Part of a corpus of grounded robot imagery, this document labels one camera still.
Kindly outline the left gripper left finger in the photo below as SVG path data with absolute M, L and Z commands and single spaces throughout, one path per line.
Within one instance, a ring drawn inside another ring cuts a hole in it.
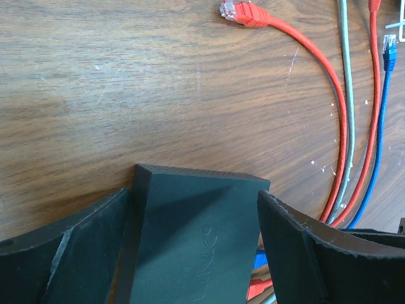
M 130 191 L 1 241 L 1 303 L 107 303 Z

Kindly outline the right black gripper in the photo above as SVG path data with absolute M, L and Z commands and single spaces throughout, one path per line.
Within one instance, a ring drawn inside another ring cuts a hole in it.
M 398 227 L 398 234 L 405 234 L 405 218 L 401 218 Z

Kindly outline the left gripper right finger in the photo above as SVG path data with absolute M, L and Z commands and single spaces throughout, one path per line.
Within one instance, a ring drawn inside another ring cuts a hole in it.
M 267 191 L 257 205 L 278 303 L 404 303 L 404 235 L 336 229 Z

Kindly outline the black network switch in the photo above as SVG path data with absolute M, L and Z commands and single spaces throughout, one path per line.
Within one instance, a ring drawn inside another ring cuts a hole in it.
M 116 303 L 244 303 L 259 240 L 250 174 L 137 164 Z

